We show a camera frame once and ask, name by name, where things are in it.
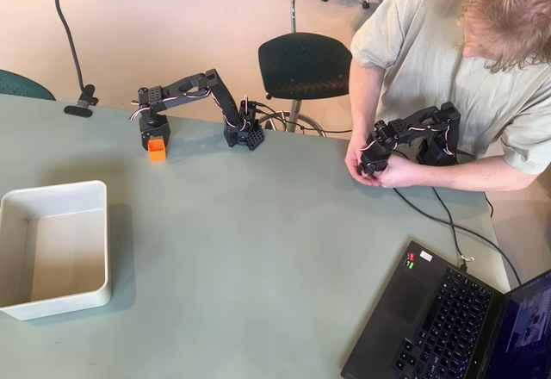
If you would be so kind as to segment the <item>person's right hand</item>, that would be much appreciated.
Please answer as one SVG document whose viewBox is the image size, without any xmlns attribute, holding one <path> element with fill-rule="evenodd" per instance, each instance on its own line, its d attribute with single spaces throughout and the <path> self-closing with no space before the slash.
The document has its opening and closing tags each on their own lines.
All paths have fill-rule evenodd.
<svg viewBox="0 0 551 379">
<path fill-rule="evenodd" d="M 359 173 L 357 169 L 361 161 L 362 149 L 365 142 L 366 139 L 361 135 L 353 135 L 350 138 L 344 162 L 351 177 L 359 184 L 366 186 L 378 186 L 380 183 L 376 178 L 371 177 L 370 175 L 364 176 Z"/>
</svg>

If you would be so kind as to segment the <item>person's left hand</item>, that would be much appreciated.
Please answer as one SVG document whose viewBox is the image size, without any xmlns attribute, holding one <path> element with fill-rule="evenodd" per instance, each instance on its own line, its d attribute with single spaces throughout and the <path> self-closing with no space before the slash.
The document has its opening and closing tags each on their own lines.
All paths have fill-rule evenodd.
<svg viewBox="0 0 551 379">
<path fill-rule="evenodd" d="M 391 155 L 387 167 L 376 174 L 381 186 L 388 189 L 408 188 L 424 184 L 424 168 L 411 160 Z"/>
</svg>

